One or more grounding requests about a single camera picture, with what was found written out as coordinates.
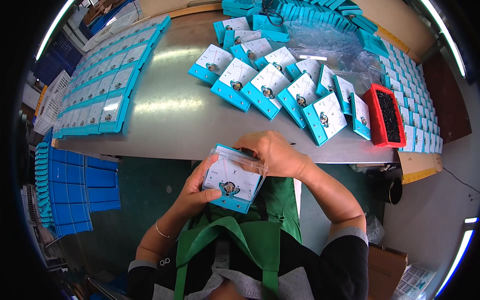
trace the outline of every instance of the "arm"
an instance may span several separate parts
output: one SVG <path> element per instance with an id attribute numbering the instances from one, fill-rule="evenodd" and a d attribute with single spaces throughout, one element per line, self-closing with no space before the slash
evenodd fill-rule
<path id="1" fill-rule="evenodd" d="M 279 132 L 248 133 L 233 147 L 254 151 L 260 162 L 268 166 L 269 176 L 302 181 L 332 221 L 329 236 L 348 226 L 366 231 L 365 215 L 352 193 L 317 167 L 310 157 L 295 150 Z"/>
<path id="2" fill-rule="evenodd" d="M 157 220 L 158 230 L 170 238 L 166 238 L 158 233 L 155 224 L 153 224 L 145 233 L 140 245 L 137 247 L 135 260 L 148 260 L 157 264 L 176 241 L 181 229 L 187 223 L 188 219 L 199 213 L 207 202 L 220 198 L 220 190 L 201 191 L 205 172 L 210 166 L 218 160 L 218 156 L 212 155 L 193 171 L 187 178 L 180 195 L 172 207 Z"/>

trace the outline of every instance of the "metal table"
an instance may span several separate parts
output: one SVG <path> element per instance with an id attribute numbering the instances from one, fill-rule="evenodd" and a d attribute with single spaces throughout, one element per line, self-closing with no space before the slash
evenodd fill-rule
<path id="1" fill-rule="evenodd" d="M 247 132 L 276 130 L 317 163 L 395 161 L 392 148 L 378 148 L 351 128 L 317 147 L 308 128 L 300 129 L 282 109 L 269 121 L 251 106 L 244 113 L 210 92 L 210 86 L 187 74 L 209 44 L 217 44 L 213 22 L 221 11 L 174 18 L 130 95 L 122 132 L 66 136 L 59 149 L 92 154 L 201 160 L 216 143 L 233 145 Z"/>

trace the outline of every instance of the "red plastic bin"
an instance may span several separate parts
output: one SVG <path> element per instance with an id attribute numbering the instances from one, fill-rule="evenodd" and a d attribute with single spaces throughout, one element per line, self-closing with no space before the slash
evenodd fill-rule
<path id="1" fill-rule="evenodd" d="M 388 141 L 384 117 L 382 114 L 382 109 L 380 108 L 380 104 L 378 102 L 377 93 L 375 92 L 376 90 L 389 94 L 394 101 L 396 119 L 398 121 L 398 129 L 400 131 L 399 143 Z M 392 148 L 405 147 L 407 145 L 407 141 L 405 139 L 405 131 L 403 130 L 403 123 L 402 123 L 402 118 L 400 116 L 400 110 L 398 109 L 398 105 L 396 104 L 397 101 L 395 99 L 395 94 L 393 93 L 393 91 L 379 84 L 372 84 L 370 89 L 366 91 L 365 94 L 363 95 L 363 100 L 368 104 L 368 112 L 370 114 L 370 125 L 371 125 L 370 130 L 372 134 L 373 144 L 377 147 L 392 147 Z"/>

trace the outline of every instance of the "woman's hand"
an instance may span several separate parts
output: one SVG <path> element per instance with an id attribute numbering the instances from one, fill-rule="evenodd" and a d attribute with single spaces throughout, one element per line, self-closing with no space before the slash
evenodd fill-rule
<path id="1" fill-rule="evenodd" d="M 300 179 L 306 165 L 312 160 L 295 150 L 277 131 L 252 132 L 240 137 L 235 149 L 248 148 L 268 167 L 268 176 Z"/>
<path id="2" fill-rule="evenodd" d="M 218 160 L 218 155 L 211 155 L 210 161 L 205 159 L 185 181 L 185 185 L 172 206 L 172 209 L 184 217 L 190 218 L 199 213 L 212 200 L 220 198 L 220 190 L 208 189 L 202 191 L 205 172 Z"/>

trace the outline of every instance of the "black shirt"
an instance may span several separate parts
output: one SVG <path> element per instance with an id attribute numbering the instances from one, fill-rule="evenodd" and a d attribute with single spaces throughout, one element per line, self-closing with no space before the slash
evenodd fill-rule
<path id="1" fill-rule="evenodd" d="M 133 300 L 151 300 L 154 284 L 175 290 L 177 244 L 157 269 L 139 265 L 128 272 L 127 296 Z M 366 236 L 341 235 L 331 241 L 320 255 L 300 245 L 291 235 L 280 231 L 278 276 L 303 267 L 315 299 L 367 299 L 368 246 Z M 215 241 L 190 260 L 185 295 L 202 290 L 212 275 Z M 229 269 L 262 281 L 262 270 L 234 242 L 230 242 Z"/>

